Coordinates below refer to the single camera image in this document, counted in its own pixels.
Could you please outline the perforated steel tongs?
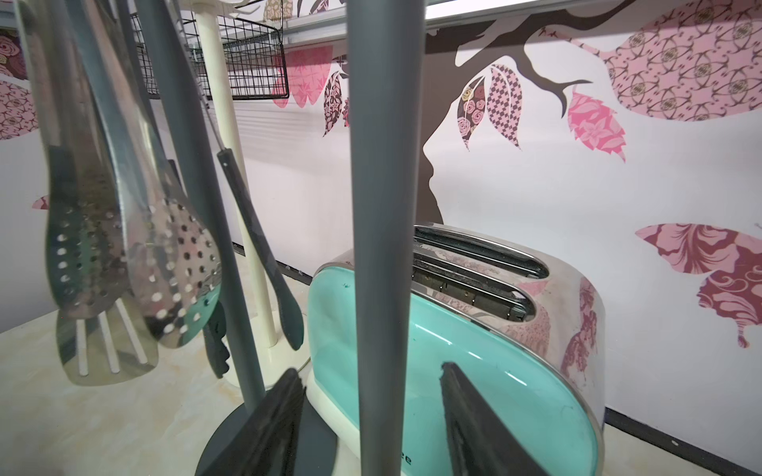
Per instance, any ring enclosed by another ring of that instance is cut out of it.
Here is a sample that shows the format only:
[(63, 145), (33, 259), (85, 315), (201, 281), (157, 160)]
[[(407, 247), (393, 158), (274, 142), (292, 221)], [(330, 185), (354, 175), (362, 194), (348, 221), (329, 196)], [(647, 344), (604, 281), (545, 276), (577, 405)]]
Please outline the perforated steel tongs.
[(131, 293), (179, 348), (212, 317), (216, 242), (173, 174), (108, 1), (14, 5), (50, 172), (49, 286), (70, 319)]

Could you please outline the slotted steel spatula tongs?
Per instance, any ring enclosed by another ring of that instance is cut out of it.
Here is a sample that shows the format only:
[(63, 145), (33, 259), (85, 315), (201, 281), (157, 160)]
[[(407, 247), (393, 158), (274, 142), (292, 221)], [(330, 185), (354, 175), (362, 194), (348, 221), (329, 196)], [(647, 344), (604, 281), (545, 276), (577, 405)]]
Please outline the slotted steel spatula tongs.
[(131, 293), (92, 319), (70, 319), (60, 311), (56, 341), (63, 372), (77, 386), (127, 382), (159, 364), (158, 342)]

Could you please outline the grey utensil rack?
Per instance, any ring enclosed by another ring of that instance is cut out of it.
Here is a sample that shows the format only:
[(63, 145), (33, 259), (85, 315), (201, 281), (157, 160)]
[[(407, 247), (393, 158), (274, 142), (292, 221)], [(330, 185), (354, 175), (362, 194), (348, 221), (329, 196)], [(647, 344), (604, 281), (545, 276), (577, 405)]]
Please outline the grey utensil rack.
[[(425, 31), (371, 26), (347, 5), (350, 154), (361, 472), (402, 464), (412, 241), (420, 154)], [(426, 18), (423, 1), (404, 26)]]

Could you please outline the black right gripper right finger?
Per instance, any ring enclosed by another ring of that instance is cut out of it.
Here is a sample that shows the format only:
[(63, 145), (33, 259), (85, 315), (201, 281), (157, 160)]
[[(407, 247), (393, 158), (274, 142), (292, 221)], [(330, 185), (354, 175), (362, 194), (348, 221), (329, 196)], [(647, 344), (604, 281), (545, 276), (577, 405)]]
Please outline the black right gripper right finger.
[(443, 364), (440, 383), (446, 441), (454, 475), (546, 473), (504, 426), (458, 364)]

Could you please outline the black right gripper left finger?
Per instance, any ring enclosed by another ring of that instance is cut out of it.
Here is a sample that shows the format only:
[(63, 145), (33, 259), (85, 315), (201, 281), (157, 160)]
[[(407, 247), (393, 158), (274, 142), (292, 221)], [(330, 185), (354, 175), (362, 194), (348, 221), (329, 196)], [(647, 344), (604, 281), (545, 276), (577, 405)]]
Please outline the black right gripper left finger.
[(284, 372), (204, 475), (293, 475), (305, 387), (298, 371)]

